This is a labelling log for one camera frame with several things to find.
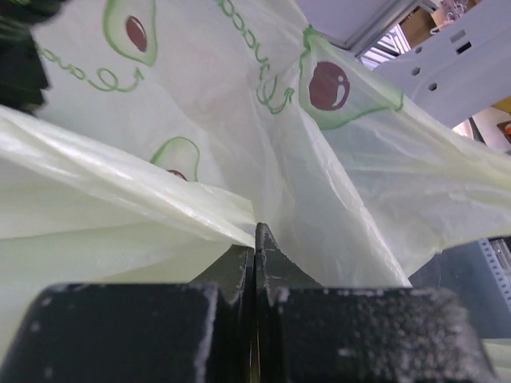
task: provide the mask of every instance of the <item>metal gap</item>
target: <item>metal gap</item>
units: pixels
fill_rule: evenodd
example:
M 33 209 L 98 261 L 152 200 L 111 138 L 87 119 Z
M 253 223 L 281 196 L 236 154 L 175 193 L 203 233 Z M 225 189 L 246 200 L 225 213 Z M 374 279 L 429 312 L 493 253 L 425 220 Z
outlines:
M 458 49 L 456 49 L 456 53 L 462 54 L 463 52 L 469 50 L 470 48 L 472 48 L 472 43 L 469 41 L 469 42 L 463 44 L 462 46 L 460 46 Z

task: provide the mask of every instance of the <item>white panel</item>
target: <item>white panel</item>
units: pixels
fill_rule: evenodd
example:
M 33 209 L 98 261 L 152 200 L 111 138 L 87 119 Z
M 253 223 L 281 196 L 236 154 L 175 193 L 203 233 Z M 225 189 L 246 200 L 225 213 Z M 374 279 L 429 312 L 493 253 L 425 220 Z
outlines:
M 349 40 L 392 0 L 296 0 L 311 25 L 340 41 Z
M 485 0 L 375 71 L 452 128 L 511 94 L 510 14 L 511 0 Z

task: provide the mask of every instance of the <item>curved arrow print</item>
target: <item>curved arrow print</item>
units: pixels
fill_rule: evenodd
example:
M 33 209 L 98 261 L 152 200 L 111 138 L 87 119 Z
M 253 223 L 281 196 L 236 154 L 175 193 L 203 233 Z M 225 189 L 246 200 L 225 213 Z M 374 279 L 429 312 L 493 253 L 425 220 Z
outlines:
M 63 64 L 62 59 L 52 52 L 49 49 L 41 48 L 40 46 L 36 45 L 36 48 L 41 56 L 43 56 L 46 60 L 49 62 L 54 63 L 55 65 L 58 65 L 58 67 L 73 77 L 76 77 L 79 81 L 85 81 L 87 84 L 95 88 L 96 90 L 99 90 L 101 92 L 121 92 L 121 93 L 129 93 L 132 92 L 137 88 L 137 86 L 140 84 L 142 80 L 144 80 L 144 75 L 142 74 L 141 70 L 138 68 L 135 68 L 133 72 L 133 78 L 134 82 L 126 87 L 120 87 L 119 86 L 119 78 L 118 76 L 110 69 L 108 68 L 99 68 L 96 70 L 97 75 L 97 81 L 96 79 L 91 80 L 87 73 L 83 69 L 78 68 L 76 65 L 68 63 Z
M 261 64 L 259 72 L 259 86 L 255 91 L 255 94 L 257 95 L 257 100 L 261 105 L 266 106 L 271 114 L 281 113 L 286 107 L 286 105 L 292 102 L 292 96 L 295 93 L 295 90 L 293 88 L 287 88 L 284 91 L 283 95 L 284 100 L 282 104 L 277 107 L 273 107 L 270 105 L 270 101 L 273 99 L 275 95 L 275 91 L 277 89 L 277 82 L 279 78 L 277 76 L 273 78 L 273 87 L 271 89 L 270 96 L 268 96 L 266 93 L 266 85 L 271 80 L 264 80 L 263 75 L 263 72 L 265 70 L 267 71 L 270 70 L 268 57 L 265 56 L 261 58 L 259 56 L 259 48 L 261 44 L 257 40 L 257 37 L 254 35 L 254 33 L 245 24 L 244 17 L 239 12 L 236 11 L 236 8 L 232 3 L 232 0 L 215 0 L 215 1 L 218 4 L 218 7 L 222 9 L 224 15 L 232 20 L 232 24 L 234 25 L 236 30 L 240 32 L 240 35 L 244 38 L 247 47 L 251 51 L 253 51 L 255 60 Z
M 111 82 L 113 82 L 113 84 L 110 84 L 110 81 L 107 81 L 106 79 L 104 79 L 104 73 L 106 73 L 110 76 L 110 80 L 111 80 Z M 102 88 L 101 86 L 97 85 L 96 83 L 94 83 L 91 80 L 87 80 L 87 82 L 93 88 L 95 88 L 97 90 L 101 90 L 102 92 L 117 91 L 117 92 L 122 92 L 122 93 L 129 93 L 129 92 L 132 92 L 133 90 L 135 90 L 135 88 L 138 86 L 138 83 L 140 80 L 144 80 L 144 75 L 142 74 L 141 70 L 138 68 L 135 68 L 135 72 L 133 73 L 133 77 L 135 78 L 135 81 L 133 82 L 133 84 L 131 84 L 130 86 L 128 86 L 126 88 L 119 88 L 119 79 L 109 69 L 100 68 L 96 71 L 96 74 L 97 74 L 97 78 L 100 79 L 100 81 L 103 83 L 105 88 Z
M 271 88 L 270 96 L 268 96 L 266 94 L 266 84 L 270 81 L 261 81 L 259 83 L 259 87 L 257 88 L 257 92 L 256 92 L 257 100 L 262 105 L 266 106 L 271 114 L 279 114 L 280 112 L 282 112 L 284 110 L 284 108 L 286 107 L 287 103 L 288 102 L 291 103 L 291 98 L 292 98 L 293 94 L 295 94 L 295 90 L 293 88 L 287 88 L 284 91 L 284 101 L 282 102 L 282 104 L 276 108 L 272 107 L 270 105 L 270 101 L 273 98 L 273 96 L 275 95 L 278 80 L 279 79 L 277 78 L 277 76 L 275 76 L 273 78 L 273 87 Z

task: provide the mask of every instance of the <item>pale green plastic bag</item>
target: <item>pale green plastic bag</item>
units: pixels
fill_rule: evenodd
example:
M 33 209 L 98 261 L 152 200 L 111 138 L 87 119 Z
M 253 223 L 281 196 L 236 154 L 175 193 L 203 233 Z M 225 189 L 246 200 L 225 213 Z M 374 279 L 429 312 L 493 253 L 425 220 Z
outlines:
M 18 206 L 61 193 L 63 211 L 38 207 L 52 234 L 0 237 L 17 265 L 0 269 L 11 328 L 51 282 L 189 280 L 248 245 L 255 221 L 333 286 L 409 286 L 435 251 L 510 231 L 508 160 L 332 48 L 290 0 L 75 0 L 35 38 L 52 84 L 38 116 L 70 132 L 0 114 L 0 155 L 42 176 L 19 177 L 30 190 L 16 190 Z M 68 247 L 39 243 L 67 231 Z M 52 267 L 31 269 L 36 256 Z

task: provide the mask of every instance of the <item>black metal part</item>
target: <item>black metal part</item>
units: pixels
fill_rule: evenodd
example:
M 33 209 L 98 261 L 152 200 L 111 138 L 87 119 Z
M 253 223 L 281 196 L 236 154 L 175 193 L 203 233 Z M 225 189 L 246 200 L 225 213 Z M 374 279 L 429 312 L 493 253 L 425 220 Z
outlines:
M 252 249 L 231 246 L 208 269 L 191 281 L 191 284 L 215 283 L 228 302 L 229 313 L 222 326 L 232 331 L 236 337 L 231 349 L 225 350 L 226 353 L 232 353 L 235 364 L 232 368 L 240 369 L 240 377 L 236 383 L 246 381 L 250 373 L 252 317 L 256 309 L 253 265 Z
M 230 309 L 213 285 L 52 286 L 30 307 L 0 382 L 239 383 Z
M 444 250 L 410 276 L 416 288 L 453 291 L 470 312 L 480 338 L 511 338 L 511 312 L 479 243 Z
M 0 104 L 32 113 L 48 81 L 30 27 L 55 16 L 65 0 L 0 0 Z
M 263 383 L 497 381 L 452 292 L 319 288 L 266 225 L 255 244 Z
M 0 49 L 0 104 L 30 113 L 44 104 L 48 81 L 34 41 L 27 39 Z
M 188 285 L 45 290 L 0 383 L 240 383 L 249 369 L 263 383 L 497 381 L 453 293 L 326 289 L 259 224 L 255 252 L 233 246 Z

